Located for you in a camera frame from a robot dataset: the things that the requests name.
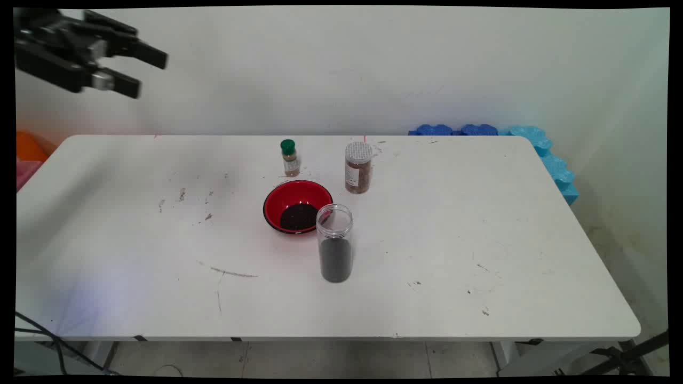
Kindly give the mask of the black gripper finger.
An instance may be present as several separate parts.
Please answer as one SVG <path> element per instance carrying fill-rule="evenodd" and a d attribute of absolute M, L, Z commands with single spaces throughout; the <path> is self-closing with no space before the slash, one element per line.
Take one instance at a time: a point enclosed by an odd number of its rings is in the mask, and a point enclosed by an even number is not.
<path fill-rule="evenodd" d="M 116 56 L 135 58 L 156 68 L 165 69 L 168 54 L 142 41 L 138 29 L 95 11 L 83 12 L 83 32 L 104 42 L 96 58 Z"/>
<path fill-rule="evenodd" d="M 98 68 L 89 75 L 85 84 L 100 91 L 112 91 L 125 97 L 139 98 L 141 81 L 110 68 Z"/>

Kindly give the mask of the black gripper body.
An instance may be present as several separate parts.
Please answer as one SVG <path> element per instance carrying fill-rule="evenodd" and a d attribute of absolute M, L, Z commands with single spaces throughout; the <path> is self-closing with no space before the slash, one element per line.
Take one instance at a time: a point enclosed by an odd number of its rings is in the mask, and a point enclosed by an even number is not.
<path fill-rule="evenodd" d="M 69 92 L 84 87 L 109 89 L 109 75 L 98 59 L 105 56 L 105 15 L 83 11 L 82 19 L 58 8 L 15 8 L 15 68 Z"/>

